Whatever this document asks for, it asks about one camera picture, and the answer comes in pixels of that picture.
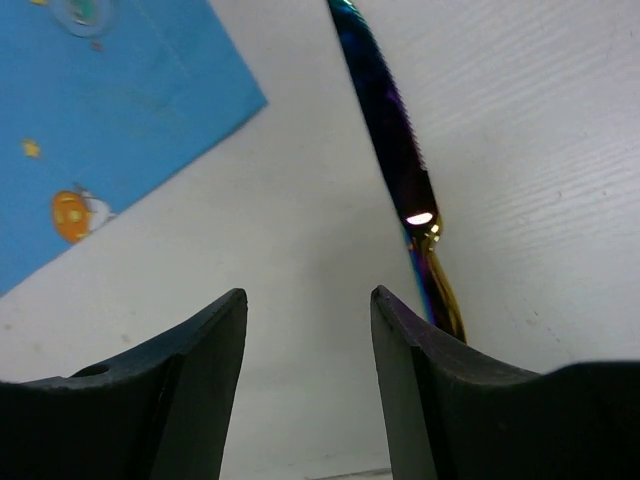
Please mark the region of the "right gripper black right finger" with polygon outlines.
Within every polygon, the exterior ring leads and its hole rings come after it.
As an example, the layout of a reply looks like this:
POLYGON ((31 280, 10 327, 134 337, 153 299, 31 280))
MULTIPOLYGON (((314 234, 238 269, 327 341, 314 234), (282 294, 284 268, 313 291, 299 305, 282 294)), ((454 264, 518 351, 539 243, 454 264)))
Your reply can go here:
POLYGON ((383 286, 370 312, 394 478, 541 476, 541 425, 525 411, 535 373, 430 325, 383 286))

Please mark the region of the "blue space-print cloth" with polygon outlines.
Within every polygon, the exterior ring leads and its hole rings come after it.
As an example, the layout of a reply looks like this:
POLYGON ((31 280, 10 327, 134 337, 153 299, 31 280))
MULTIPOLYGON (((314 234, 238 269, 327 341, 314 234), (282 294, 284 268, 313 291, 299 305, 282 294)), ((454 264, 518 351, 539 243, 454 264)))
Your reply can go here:
POLYGON ((1 289, 234 133, 266 99, 206 1, 117 1, 93 38, 1 5, 1 289))

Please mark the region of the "iridescent knife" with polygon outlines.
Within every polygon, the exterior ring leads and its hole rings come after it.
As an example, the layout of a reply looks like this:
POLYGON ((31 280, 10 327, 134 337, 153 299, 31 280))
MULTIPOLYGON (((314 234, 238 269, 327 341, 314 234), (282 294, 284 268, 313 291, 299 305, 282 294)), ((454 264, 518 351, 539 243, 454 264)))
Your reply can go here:
POLYGON ((426 320, 465 343, 461 314, 435 255, 442 219, 393 75, 351 1, 327 3, 382 177, 402 227, 426 320))

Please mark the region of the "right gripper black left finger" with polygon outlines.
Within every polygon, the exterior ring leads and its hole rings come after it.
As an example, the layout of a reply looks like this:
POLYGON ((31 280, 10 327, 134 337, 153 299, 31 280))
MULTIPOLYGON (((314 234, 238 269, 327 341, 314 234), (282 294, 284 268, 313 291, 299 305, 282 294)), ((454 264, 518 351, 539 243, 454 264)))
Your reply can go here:
POLYGON ((74 378, 85 415, 85 479, 217 479, 247 330, 244 290, 74 378))

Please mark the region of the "clear drinking glass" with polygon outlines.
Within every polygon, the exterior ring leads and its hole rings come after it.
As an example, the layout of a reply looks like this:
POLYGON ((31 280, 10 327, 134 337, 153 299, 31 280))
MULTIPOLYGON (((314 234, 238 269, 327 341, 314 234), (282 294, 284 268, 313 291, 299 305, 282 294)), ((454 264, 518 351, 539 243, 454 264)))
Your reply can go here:
POLYGON ((103 35, 115 21, 118 2, 113 0, 51 0, 52 17, 71 35, 93 38, 103 35))

